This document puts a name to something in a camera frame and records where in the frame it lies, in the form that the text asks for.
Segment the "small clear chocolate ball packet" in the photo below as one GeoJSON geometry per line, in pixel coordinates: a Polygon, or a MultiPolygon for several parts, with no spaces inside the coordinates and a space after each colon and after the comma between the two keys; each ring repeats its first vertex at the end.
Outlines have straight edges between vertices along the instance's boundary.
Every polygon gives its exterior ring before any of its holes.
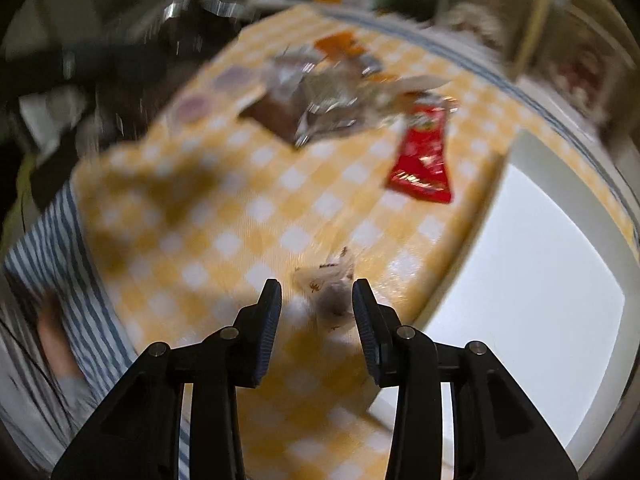
{"type": "Polygon", "coordinates": [[[318,266],[296,269],[293,280],[314,312],[320,332],[344,332],[355,323],[352,310],[355,256],[348,247],[318,266]]]}

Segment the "red snack packet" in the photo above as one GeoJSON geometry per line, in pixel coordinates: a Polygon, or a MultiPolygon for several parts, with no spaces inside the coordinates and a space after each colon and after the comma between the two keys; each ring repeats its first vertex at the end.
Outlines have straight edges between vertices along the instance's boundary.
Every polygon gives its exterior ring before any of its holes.
{"type": "Polygon", "coordinates": [[[394,166],[386,185],[417,200],[450,204],[452,192],[445,160],[451,101],[433,93],[416,97],[406,119],[394,166]]]}

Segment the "brown chocolate bar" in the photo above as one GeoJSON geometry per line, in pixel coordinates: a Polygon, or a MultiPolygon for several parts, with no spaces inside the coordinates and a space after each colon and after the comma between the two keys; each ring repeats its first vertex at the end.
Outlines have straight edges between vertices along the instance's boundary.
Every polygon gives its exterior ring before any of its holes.
{"type": "Polygon", "coordinates": [[[250,119],[273,133],[283,142],[296,144],[297,129],[302,112],[291,101],[278,101],[265,94],[244,107],[239,118],[250,119]]]}

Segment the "purple ring candy packet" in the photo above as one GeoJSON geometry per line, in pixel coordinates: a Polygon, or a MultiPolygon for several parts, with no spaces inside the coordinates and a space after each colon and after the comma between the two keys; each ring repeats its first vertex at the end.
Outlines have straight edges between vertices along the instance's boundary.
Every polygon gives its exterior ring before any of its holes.
{"type": "Polygon", "coordinates": [[[258,81],[259,73],[254,68],[231,65],[212,80],[212,88],[218,92],[235,94],[250,88],[258,81]]]}
{"type": "Polygon", "coordinates": [[[201,92],[183,96],[171,109],[169,123],[172,126],[190,125],[205,118],[213,109],[213,102],[201,92]]]}

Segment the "silver foil snack packet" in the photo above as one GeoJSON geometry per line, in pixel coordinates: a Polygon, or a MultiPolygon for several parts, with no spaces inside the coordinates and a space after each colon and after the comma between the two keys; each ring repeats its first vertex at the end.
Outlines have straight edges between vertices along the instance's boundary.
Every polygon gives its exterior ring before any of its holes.
{"type": "Polygon", "coordinates": [[[315,47],[287,47],[273,55],[262,69],[262,82],[268,96],[277,102],[292,98],[303,78],[311,73],[326,56],[315,47]]]}
{"type": "Polygon", "coordinates": [[[303,76],[294,94],[299,112],[296,148],[324,138],[351,136],[367,125],[367,103],[354,74],[328,68],[303,76]]]}

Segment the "orange snack bar packet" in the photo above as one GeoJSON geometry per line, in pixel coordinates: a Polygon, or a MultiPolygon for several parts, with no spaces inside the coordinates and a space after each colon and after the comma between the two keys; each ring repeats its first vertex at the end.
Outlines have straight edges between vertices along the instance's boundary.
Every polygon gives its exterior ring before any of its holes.
{"type": "Polygon", "coordinates": [[[361,77],[379,74],[382,62],[355,38],[349,30],[325,36],[314,42],[314,47],[330,61],[341,64],[361,77]]]}

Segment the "white cardboard tray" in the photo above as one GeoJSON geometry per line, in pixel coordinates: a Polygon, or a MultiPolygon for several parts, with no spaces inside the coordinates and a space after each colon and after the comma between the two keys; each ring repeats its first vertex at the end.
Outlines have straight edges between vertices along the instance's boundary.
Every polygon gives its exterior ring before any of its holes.
{"type": "Polygon", "coordinates": [[[638,262],[590,188],[529,132],[414,324],[443,344],[487,344],[582,477],[638,410],[638,262]]]}

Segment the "yellow white checkered cloth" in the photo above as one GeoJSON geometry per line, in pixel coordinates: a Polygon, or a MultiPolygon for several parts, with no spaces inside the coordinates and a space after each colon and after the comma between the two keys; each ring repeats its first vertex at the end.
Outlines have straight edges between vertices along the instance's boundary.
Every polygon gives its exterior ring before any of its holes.
{"type": "Polygon", "coordinates": [[[243,100],[180,126],[158,118],[138,143],[82,162],[72,188],[96,273],[130,344],[178,346],[229,324],[268,278],[284,304],[270,367],[239,393],[245,466],[254,479],[379,479],[390,440],[366,414],[368,374],[354,330],[316,329],[293,273],[348,249],[356,272],[406,321],[416,318],[521,131],[572,168],[630,246],[638,204],[584,140],[509,81],[417,32],[374,18],[294,6],[247,27],[183,89],[204,96],[226,68],[262,67],[288,47],[348,30],[397,76],[433,74],[458,104],[446,141],[454,199],[420,202],[386,188],[401,128],[293,150],[240,117],[243,100]]]}

